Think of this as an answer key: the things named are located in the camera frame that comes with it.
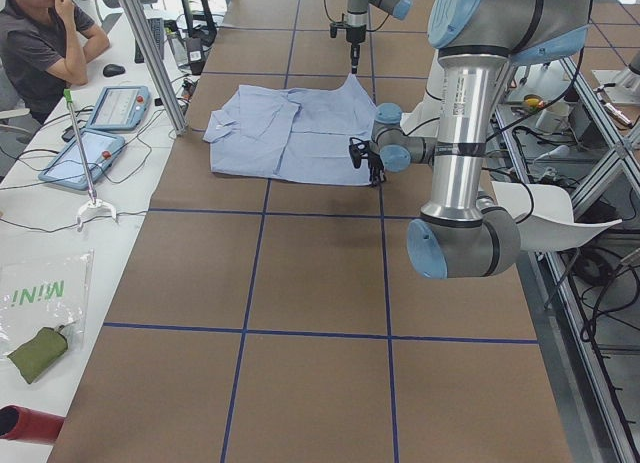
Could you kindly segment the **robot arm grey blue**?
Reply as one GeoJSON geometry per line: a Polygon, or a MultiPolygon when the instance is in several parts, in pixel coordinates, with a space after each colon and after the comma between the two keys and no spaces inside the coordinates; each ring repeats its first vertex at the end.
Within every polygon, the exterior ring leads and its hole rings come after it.
{"type": "Polygon", "coordinates": [[[369,7],[374,6],[397,20],[404,20],[412,7],[412,0],[347,0],[342,25],[350,44],[351,73],[356,74],[360,60],[360,45],[366,40],[369,7]]]}
{"type": "Polygon", "coordinates": [[[414,269],[433,279],[486,277],[516,260],[516,221],[479,185],[487,130],[513,71],[571,56],[585,44],[592,0],[435,0],[428,40],[443,71],[437,133],[400,126],[378,108],[371,138],[352,143],[373,184],[413,163],[433,170],[429,200],[407,231],[414,269]]]}

